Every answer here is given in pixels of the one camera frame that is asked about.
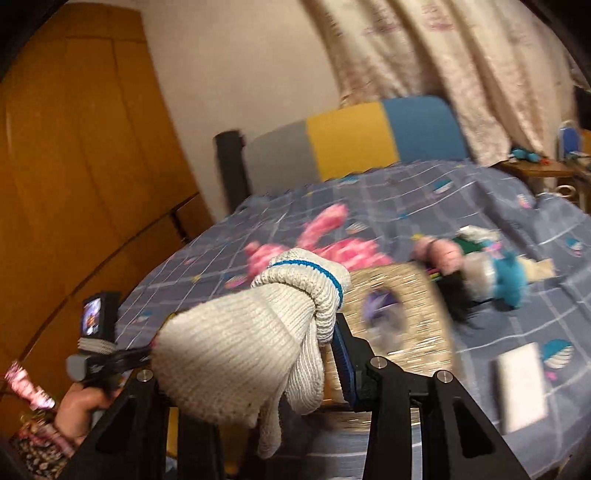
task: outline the black bed post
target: black bed post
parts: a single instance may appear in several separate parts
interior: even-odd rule
[[[239,130],[228,130],[217,134],[214,141],[228,206],[233,213],[251,194],[242,160],[244,138]]]

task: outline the blue stripe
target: blue stripe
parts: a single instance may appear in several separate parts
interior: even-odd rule
[[[281,262],[274,263],[271,266],[277,267],[279,265],[303,265],[305,267],[312,267],[314,268],[314,270],[317,270],[320,273],[324,274],[333,283],[333,285],[339,292],[339,308],[343,304],[343,287],[340,285],[339,281],[335,278],[335,276],[332,273],[330,273],[325,268],[322,268],[317,263],[308,262],[307,260],[282,260]]]

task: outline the white knit glove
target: white knit glove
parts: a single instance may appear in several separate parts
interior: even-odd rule
[[[161,330],[152,367],[186,413],[212,423],[254,427],[259,455],[281,443],[278,404],[285,391],[299,413],[322,401],[319,343],[330,342],[335,314],[350,286],[346,268],[302,249],[274,258],[247,291],[208,301]]]

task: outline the blue cushion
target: blue cushion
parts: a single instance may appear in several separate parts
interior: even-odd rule
[[[400,161],[468,158],[466,142],[452,111],[438,97],[382,100]]]

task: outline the beige curtain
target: beige curtain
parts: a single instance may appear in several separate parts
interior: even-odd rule
[[[574,119],[567,54],[519,0],[303,0],[323,36],[342,105],[439,95],[476,161],[512,143],[554,158]]]

